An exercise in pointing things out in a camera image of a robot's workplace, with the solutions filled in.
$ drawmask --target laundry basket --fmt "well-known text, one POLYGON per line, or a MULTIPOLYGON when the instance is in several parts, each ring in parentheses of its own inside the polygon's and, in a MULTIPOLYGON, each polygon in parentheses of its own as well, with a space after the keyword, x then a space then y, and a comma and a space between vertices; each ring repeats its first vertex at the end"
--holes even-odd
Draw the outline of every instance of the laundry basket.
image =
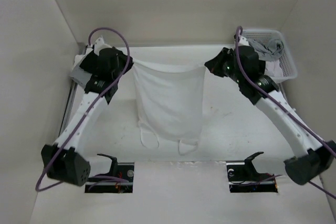
POLYGON ((289 52, 288 46, 281 32, 276 30, 268 29, 245 29, 242 34, 245 38, 254 39, 258 42, 266 44, 271 37, 278 38, 284 44, 284 49, 282 51, 282 56, 280 60, 280 66, 283 71, 283 77, 272 77, 274 82, 282 83, 283 81, 294 79, 298 76, 298 71, 296 69, 292 55, 289 52))

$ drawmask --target white cloth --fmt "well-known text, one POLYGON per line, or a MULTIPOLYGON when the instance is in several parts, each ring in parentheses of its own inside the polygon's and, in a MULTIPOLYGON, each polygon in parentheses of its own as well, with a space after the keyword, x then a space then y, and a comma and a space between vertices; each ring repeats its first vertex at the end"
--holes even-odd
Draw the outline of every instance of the white cloth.
POLYGON ((280 66, 280 61, 266 61, 265 75, 270 77, 283 77, 284 72, 280 66))
POLYGON ((133 59, 141 143, 144 132, 179 143, 181 155, 195 151, 202 131, 205 67, 175 66, 133 59), (190 150, 181 152, 183 144, 190 150))

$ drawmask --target white robotic arm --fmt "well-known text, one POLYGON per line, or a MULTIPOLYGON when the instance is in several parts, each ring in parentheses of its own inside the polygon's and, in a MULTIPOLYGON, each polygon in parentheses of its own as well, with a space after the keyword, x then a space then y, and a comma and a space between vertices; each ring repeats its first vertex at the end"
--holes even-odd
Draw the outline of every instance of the white robotic arm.
POLYGON ((223 48, 214 59, 206 62, 205 66, 214 75, 230 77, 237 82, 242 95, 248 98, 272 121, 294 153, 294 157, 288 157, 287 160, 280 161, 256 158, 263 153, 258 152, 241 161, 241 163, 247 164, 245 165, 247 173, 250 173, 250 177, 254 179, 262 180, 260 176, 265 175, 265 178, 267 178, 269 173, 287 174, 295 183, 304 185, 330 167, 334 159, 331 152, 336 150, 335 142, 322 142, 324 144, 322 145, 312 135, 315 133, 308 127, 305 130, 298 125, 299 122, 302 126, 306 126, 289 106, 282 93, 278 91, 278 86, 269 76, 263 74, 265 62, 259 61, 258 54, 252 47, 239 46, 239 59, 240 66, 235 51, 223 48), (244 69, 244 74, 258 89, 251 85, 240 68, 244 69))
POLYGON ((118 83, 104 96, 101 97, 100 93, 117 80, 121 69, 125 67, 125 59, 126 56, 122 51, 112 48, 104 43, 103 38, 99 38, 95 42, 94 49, 87 50, 83 61, 78 63, 83 68, 88 66, 86 70, 90 72, 81 73, 81 75, 85 77, 88 75, 90 78, 85 84, 85 94, 80 106, 68 126, 53 145, 46 144, 41 151, 46 167, 54 154, 61 150, 60 155, 57 156, 47 172, 49 178, 82 186, 89 177, 98 174, 115 176, 114 172, 117 166, 115 157, 98 154, 95 157, 84 158, 84 147, 98 116, 105 110, 117 91, 118 83))

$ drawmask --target purple cable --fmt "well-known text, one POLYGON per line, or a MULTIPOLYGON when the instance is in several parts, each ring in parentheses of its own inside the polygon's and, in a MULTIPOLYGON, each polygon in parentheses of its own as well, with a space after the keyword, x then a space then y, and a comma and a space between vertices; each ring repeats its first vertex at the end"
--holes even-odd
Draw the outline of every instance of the purple cable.
POLYGON ((110 177, 110 176, 99 176, 99 175, 97 175, 97 176, 95 176, 95 178, 101 178, 101 179, 105 178, 106 180, 101 180, 101 181, 98 181, 98 182, 92 184, 89 187, 89 190, 91 190, 92 187, 94 187, 94 186, 96 186, 96 185, 98 185, 100 183, 104 183, 104 182, 117 182, 117 183, 122 183, 122 182, 127 183, 127 182, 129 182, 128 180, 123 179, 123 178, 110 177))
POLYGON ((112 28, 108 28, 108 27, 100 27, 100 28, 96 28, 95 30, 93 30, 90 35, 89 35, 89 44, 91 44, 91 37, 92 35, 99 31, 99 30, 109 30, 114 32, 115 34, 117 34, 125 43, 125 47, 127 50, 127 60, 126 60, 126 65, 124 67, 124 69, 121 71, 120 75, 106 88, 104 89, 99 96, 97 96, 97 98, 91 103, 91 105, 88 107, 88 109, 86 110, 85 114, 82 116, 82 118, 79 120, 78 124, 76 125, 76 127, 73 129, 73 131, 70 133, 70 135, 68 136, 68 138, 64 141, 64 143, 61 145, 61 147, 58 149, 58 151, 54 154, 54 156, 51 158, 50 162, 47 164, 47 166, 43 169, 41 176, 39 177, 36 186, 35 186, 35 190, 37 192, 40 191, 45 191, 48 190, 54 186, 57 186, 59 184, 61 184, 62 182, 56 182, 55 184, 52 184, 50 186, 44 187, 44 188, 40 188, 42 179, 44 178, 44 176, 47 174, 47 172, 49 171, 49 169, 51 168, 51 166, 53 165, 54 161, 56 160, 56 158, 58 157, 58 155, 61 153, 61 151, 64 149, 64 147, 68 144, 68 142, 71 140, 71 138, 74 136, 75 132, 79 129, 80 125, 82 124, 82 122, 84 121, 84 119, 86 118, 86 115, 89 113, 89 111, 92 109, 92 107, 98 102, 98 100, 103 97, 103 95, 106 94, 106 92, 108 92, 114 85, 116 85, 119 81, 119 79, 121 78, 121 76, 126 72, 128 64, 130 63, 130 47, 126 41, 126 39, 122 36, 121 33, 119 33, 117 30, 114 30, 112 28))
POLYGON ((334 194, 328 192, 327 190, 324 190, 322 187, 316 185, 314 182, 309 181, 308 183, 310 183, 311 185, 313 185, 317 189, 320 189, 322 192, 324 192, 325 194, 329 195, 331 198, 336 199, 336 196, 334 194))
MULTIPOLYGON (((258 90, 261 94, 263 94, 264 96, 266 96, 267 98, 269 98, 276 106, 278 106, 279 108, 281 108, 282 111, 284 111, 294 122, 296 122, 299 126, 301 126, 304 130, 306 130, 309 134, 311 134, 314 138, 316 138, 317 141, 319 141, 330 153, 331 155, 334 156, 334 158, 336 158, 336 153, 332 150, 332 148, 330 148, 326 142, 321 139, 319 136, 317 136, 317 134, 312 131, 311 129, 309 129, 307 126, 305 126, 303 123, 301 123, 295 116, 293 116, 284 106, 282 106, 276 99, 274 99, 273 97, 271 97, 267 92, 265 92, 264 90, 262 90, 258 85, 256 85, 255 83, 253 83, 251 81, 251 79, 247 76, 246 72, 243 69, 242 63, 240 61, 240 57, 239 57, 239 36, 242 35, 243 33, 243 28, 241 26, 238 26, 236 29, 236 41, 235 41, 235 50, 236 50, 236 57, 237 57, 237 63, 239 66, 239 69, 241 71, 241 73, 243 74, 244 78, 247 80, 247 82, 254 87, 256 90, 258 90)), ((336 199, 336 196, 331 194, 330 192, 327 192, 326 194, 328 194, 329 196, 331 196, 332 198, 336 199)))
POLYGON ((270 176, 268 178, 265 178, 261 181, 258 181, 258 182, 253 182, 253 183, 247 183, 247 184, 240 184, 239 186, 254 186, 254 185, 259 185, 261 182, 265 182, 265 181, 269 181, 269 180, 273 180, 277 177, 280 177, 282 175, 273 175, 273 176, 270 176))

